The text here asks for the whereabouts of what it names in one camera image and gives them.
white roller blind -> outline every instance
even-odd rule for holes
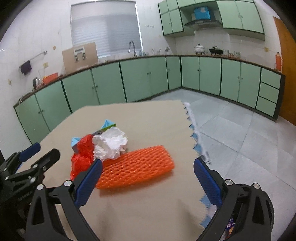
[[[141,49],[135,2],[112,0],[73,5],[71,29],[73,45],[95,42],[98,57],[127,53],[131,40],[137,51]]]

orange foam net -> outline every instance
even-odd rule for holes
[[[105,160],[97,189],[116,188],[148,181],[175,167],[164,146],[154,146],[122,154],[116,160]]]

white wall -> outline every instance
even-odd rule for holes
[[[194,46],[198,44],[207,49],[216,45],[230,53],[241,52],[241,57],[248,61],[274,68],[275,54],[281,53],[281,46],[273,16],[279,17],[263,0],[254,1],[263,23],[265,41],[229,35],[221,28],[208,28],[195,31],[194,36],[176,38],[177,53],[194,54]],[[264,47],[268,47],[269,52],[265,52]]]
[[[70,8],[88,0],[33,0],[13,21],[0,42],[0,149],[5,158],[20,151],[30,142],[13,109],[18,99],[32,90],[32,80],[55,72],[64,72],[62,50],[71,48]],[[176,53],[175,39],[162,35],[159,0],[137,0],[143,49],[170,47]],[[28,59],[47,51],[31,62],[32,71],[24,76],[19,66]],[[43,63],[49,67],[43,69]]]

beige board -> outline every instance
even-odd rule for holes
[[[74,50],[84,47],[86,59],[82,58],[82,54],[78,54],[78,61],[76,62],[74,56]],[[64,50],[62,52],[64,66],[66,74],[71,74],[73,72],[79,71],[98,64],[98,55],[96,52],[96,43],[84,44],[80,46],[75,46],[71,49]]]
[[[45,173],[47,187],[60,186],[71,171],[72,137],[83,137],[100,129],[105,119],[114,121],[128,137],[128,151],[163,145],[175,168],[162,177],[113,190],[94,189],[80,208],[101,241],[192,241],[204,228],[207,209],[200,199],[205,195],[193,171],[197,153],[190,136],[191,122],[180,101],[87,106],[65,119],[41,142],[41,151],[20,170],[25,170],[52,148],[60,150],[60,160]],[[63,227],[70,231],[60,205]]]

metal screw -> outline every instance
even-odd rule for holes
[[[33,183],[36,181],[36,177],[32,177],[31,180],[30,180],[30,183]]]
[[[39,185],[37,186],[37,189],[38,189],[38,190],[42,190],[43,187],[44,187],[43,184],[39,184]]]
[[[72,182],[70,180],[64,182],[64,186],[69,187],[71,186]]]
[[[253,184],[253,187],[256,188],[256,189],[259,189],[260,188],[260,185],[258,183],[254,183]]]
[[[226,179],[225,183],[226,185],[231,186],[233,184],[233,181],[231,181],[230,179]]]

